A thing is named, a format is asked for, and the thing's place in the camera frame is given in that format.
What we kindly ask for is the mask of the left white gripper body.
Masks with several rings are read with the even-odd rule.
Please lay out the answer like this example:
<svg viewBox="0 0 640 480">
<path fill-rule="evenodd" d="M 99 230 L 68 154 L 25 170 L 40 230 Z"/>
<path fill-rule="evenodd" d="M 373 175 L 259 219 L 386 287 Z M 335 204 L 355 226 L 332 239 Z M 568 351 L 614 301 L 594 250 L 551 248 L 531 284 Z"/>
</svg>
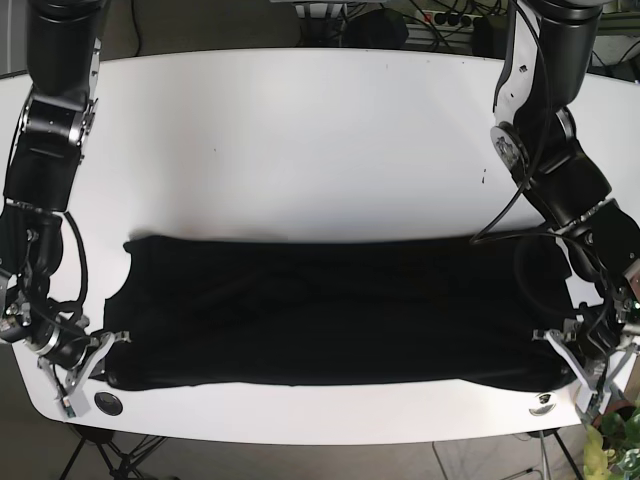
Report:
<svg viewBox="0 0 640 480">
<path fill-rule="evenodd" d="M 569 341 L 575 339 L 575 331 L 557 329 L 534 330 L 532 336 L 533 341 L 548 342 L 578 380 L 579 388 L 574 399 L 578 416 L 597 418 L 605 414 L 611 402 L 624 399 L 617 379 L 639 354 L 639 345 L 633 336 L 623 334 L 621 344 L 611 353 L 603 353 L 595 359 L 579 360 L 568 346 Z"/>
</svg>

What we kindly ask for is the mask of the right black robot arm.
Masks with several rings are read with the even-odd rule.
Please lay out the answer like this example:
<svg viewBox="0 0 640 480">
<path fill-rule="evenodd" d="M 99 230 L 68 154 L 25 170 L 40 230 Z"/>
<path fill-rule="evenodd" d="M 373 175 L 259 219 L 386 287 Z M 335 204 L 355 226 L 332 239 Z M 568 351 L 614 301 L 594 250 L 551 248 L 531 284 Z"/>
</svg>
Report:
<svg viewBox="0 0 640 480">
<path fill-rule="evenodd" d="M 30 1 L 26 66 L 32 80 L 13 134 L 2 190 L 1 340 L 24 343 L 56 391 L 62 415 L 86 414 L 82 388 L 126 331 L 87 333 L 88 263 L 68 210 L 92 130 L 106 1 Z M 76 298 L 49 296 L 69 224 L 80 264 Z"/>
</svg>

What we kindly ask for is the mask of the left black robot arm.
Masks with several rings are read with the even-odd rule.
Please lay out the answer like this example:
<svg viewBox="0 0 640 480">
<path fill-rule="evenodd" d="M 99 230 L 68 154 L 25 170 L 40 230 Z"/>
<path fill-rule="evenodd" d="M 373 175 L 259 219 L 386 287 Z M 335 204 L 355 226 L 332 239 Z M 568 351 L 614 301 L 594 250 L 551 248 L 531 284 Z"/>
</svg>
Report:
<svg viewBox="0 0 640 480">
<path fill-rule="evenodd" d="M 569 262 L 600 290 L 600 307 L 582 310 L 576 333 L 581 359 L 557 330 L 543 339 L 581 384 L 576 409 L 593 419 L 612 399 L 618 367 L 609 357 L 633 346 L 638 319 L 639 226 L 611 198 L 611 186 L 584 152 L 569 110 L 582 86 L 603 10 L 601 1 L 512 1 L 505 63 L 494 94 L 492 143 L 547 231 L 569 250 Z"/>
</svg>

